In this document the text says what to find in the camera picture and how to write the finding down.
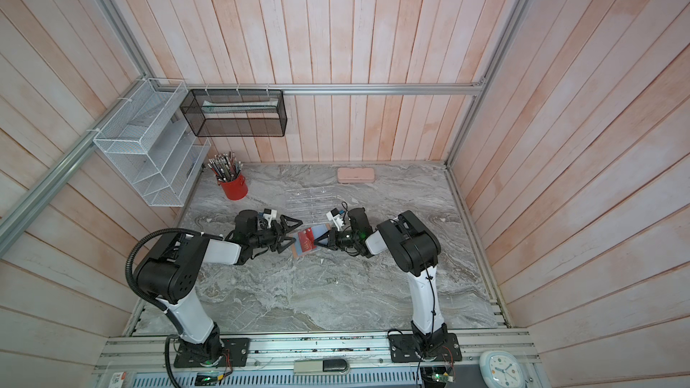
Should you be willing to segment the red credit card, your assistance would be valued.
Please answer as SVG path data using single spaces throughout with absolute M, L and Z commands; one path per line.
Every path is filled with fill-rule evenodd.
M 314 251 L 314 233 L 311 228 L 307 228 L 303 231 L 298 232 L 298 243 L 296 244 L 296 249 L 300 254 L 309 253 Z

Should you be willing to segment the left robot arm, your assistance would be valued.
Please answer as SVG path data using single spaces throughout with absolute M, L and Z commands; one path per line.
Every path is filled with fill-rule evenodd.
M 201 366 L 213 366 L 223 352 L 219 326 L 206 314 L 195 290 L 204 264 L 243 265 L 294 244 L 289 234 L 303 225 L 294 217 L 246 209 L 227 236 L 186 228 L 165 228 L 139 240 L 126 260 L 125 278 L 141 299 L 161 310 L 174 325 L 181 352 Z

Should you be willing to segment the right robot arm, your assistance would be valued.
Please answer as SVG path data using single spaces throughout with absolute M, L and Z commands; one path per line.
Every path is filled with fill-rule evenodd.
M 314 244 L 366 258 L 389 251 L 406 274 L 413 301 L 411 334 L 399 333 L 389 344 L 399 351 L 412 350 L 417 359 L 430 359 L 449 335 L 437 289 L 440 241 L 410 210 L 377 226 L 370 224 L 364 208 L 352 208 L 346 215 L 348 224 L 339 210 L 329 212 L 334 227 L 316 237 Z

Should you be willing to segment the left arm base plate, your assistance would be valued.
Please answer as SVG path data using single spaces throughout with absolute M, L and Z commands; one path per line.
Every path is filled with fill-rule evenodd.
M 242 368 L 246 365 L 249 338 L 208 339 L 203 344 L 182 341 L 176 352 L 176 368 Z

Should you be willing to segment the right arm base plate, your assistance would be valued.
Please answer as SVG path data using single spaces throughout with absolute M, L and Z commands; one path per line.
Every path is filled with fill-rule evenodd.
M 454 333 L 435 333 L 431 341 L 416 334 L 392 331 L 386 334 L 391 361 L 394 363 L 447 362 L 455 364 L 462 357 L 459 341 Z

